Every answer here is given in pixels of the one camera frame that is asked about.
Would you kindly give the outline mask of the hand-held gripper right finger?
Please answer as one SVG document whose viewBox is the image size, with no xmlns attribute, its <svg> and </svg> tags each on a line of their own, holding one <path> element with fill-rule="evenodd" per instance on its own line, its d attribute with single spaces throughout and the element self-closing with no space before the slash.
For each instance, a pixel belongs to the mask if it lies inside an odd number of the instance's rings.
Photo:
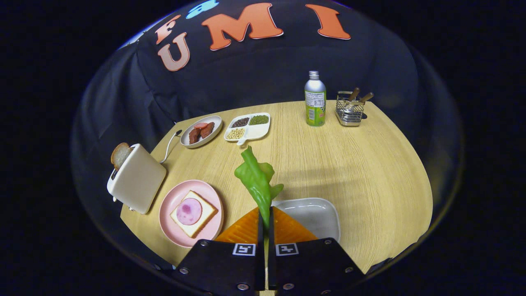
<svg viewBox="0 0 526 296">
<path fill-rule="evenodd" d="M 268 288 L 275 294 L 343 294 L 366 279 L 331 237 L 276 242 L 276 207 L 269 210 Z"/>
</svg>

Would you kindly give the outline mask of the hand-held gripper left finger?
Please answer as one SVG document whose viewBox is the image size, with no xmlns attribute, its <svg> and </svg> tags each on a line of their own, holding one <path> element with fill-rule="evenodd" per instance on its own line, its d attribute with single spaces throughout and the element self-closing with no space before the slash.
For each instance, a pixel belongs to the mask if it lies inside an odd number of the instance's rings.
<svg viewBox="0 0 526 296">
<path fill-rule="evenodd" d="M 201 294 L 259 294 L 265 290 L 263 232 L 254 208 L 216 240 L 198 240 L 177 266 L 175 279 Z"/>
</svg>

